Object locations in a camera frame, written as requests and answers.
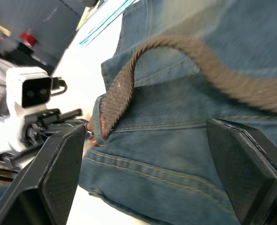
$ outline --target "blue denim jeans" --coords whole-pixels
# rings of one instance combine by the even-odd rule
[[[102,64],[107,89],[137,46],[161,33],[199,38],[247,76],[277,77],[277,1],[141,0],[124,12],[117,50]],[[125,115],[83,159],[79,185],[151,224],[238,225],[210,155],[205,122],[244,123],[277,146],[277,114],[221,94],[193,61],[169,48],[140,58],[135,85]]]

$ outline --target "white camera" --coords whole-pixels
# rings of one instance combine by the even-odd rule
[[[6,72],[6,88],[10,101],[29,108],[50,100],[52,78],[39,67],[11,68]]]

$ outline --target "belt loop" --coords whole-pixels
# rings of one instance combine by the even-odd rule
[[[100,113],[100,103],[103,96],[97,97],[95,106],[92,111],[92,121],[93,121],[93,136],[95,137],[99,145],[105,144],[105,139],[102,136],[102,127],[101,127],[101,113]]]

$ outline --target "brown braided belt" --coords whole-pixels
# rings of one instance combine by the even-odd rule
[[[121,118],[134,94],[134,68],[139,58],[148,50],[172,47],[187,54],[207,80],[222,93],[239,102],[277,113],[277,79],[250,78],[223,65],[201,41],[188,36],[160,35],[141,45],[131,60],[115,77],[100,104],[102,136]],[[88,130],[93,132],[92,119]],[[98,145],[94,137],[92,145]]]

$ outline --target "gray wall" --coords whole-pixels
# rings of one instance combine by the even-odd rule
[[[44,21],[56,8],[58,12]],[[84,8],[79,0],[0,0],[0,25],[15,40],[31,29],[38,40],[35,55],[54,66],[75,36]]]

